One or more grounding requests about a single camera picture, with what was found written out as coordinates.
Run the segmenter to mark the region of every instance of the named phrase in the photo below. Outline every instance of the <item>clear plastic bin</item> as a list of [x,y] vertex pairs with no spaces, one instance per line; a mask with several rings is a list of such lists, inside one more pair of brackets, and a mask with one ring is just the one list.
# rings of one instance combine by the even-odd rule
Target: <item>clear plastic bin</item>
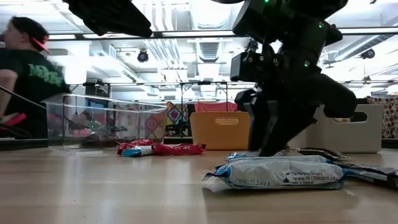
[[43,103],[53,150],[98,154],[117,142],[163,141],[166,106],[75,94],[54,95]]

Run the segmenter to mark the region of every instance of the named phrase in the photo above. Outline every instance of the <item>orange bin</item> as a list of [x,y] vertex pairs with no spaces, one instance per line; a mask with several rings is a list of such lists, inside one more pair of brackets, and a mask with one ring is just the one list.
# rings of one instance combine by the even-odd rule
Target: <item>orange bin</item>
[[190,117],[194,144],[207,150],[247,150],[251,119],[247,112],[194,112]]

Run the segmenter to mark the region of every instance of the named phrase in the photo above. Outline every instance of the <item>black package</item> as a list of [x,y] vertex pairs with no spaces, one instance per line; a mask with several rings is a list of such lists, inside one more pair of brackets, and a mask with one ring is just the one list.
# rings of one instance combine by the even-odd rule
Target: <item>black package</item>
[[297,149],[297,152],[306,156],[309,155],[323,156],[331,161],[337,161],[340,159],[347,158],[347,156],[342,154],[341,152],[336,152],[329,149],[314,148],[314,147],[305,147]]
[[398,169],[360,164],[336,163],[336,165],[348,171],[348,177],[398,190]]

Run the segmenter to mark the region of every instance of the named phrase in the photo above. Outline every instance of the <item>man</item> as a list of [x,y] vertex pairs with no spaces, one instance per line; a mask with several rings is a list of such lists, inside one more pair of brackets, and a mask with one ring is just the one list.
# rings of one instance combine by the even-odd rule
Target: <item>man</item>
[[[58,93],[68,93],[63,75],[40,54],[48,52],[48,38],[49,33],[38,22],[13,17],[4,34],[6,48],[0,51],[0,85],[38,104]],[[18,128],[33,138],[47,137],[46,111],[0,90],[0,123],[18,114],[27,116],[16,124]]]

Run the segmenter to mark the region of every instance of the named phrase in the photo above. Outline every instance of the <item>green graphic print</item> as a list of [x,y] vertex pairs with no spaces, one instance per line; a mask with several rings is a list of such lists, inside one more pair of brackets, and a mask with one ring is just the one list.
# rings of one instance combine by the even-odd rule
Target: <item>green graphic print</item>
[[45,82],[61,86],[62,84],[62,76],[60,76],[57,72],[51,72],[47,67],[43,65],[32,65],[29,64],[30,67],[30,75],[36,76],[43,79]]

